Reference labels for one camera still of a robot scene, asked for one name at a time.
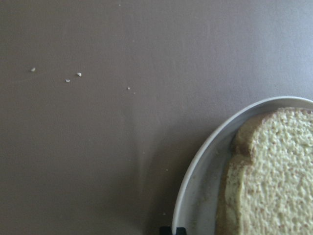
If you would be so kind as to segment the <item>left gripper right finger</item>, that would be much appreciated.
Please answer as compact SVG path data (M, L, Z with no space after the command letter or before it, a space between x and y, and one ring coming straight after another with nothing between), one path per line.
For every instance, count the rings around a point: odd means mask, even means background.
M187 235L186 229L184 227L177 227L176 235Z

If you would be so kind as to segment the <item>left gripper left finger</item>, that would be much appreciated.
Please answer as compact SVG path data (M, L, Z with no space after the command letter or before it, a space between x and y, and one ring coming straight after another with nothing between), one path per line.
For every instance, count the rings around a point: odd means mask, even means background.
M169 226L162 226L159 228L159 235L172 235L172 228Z

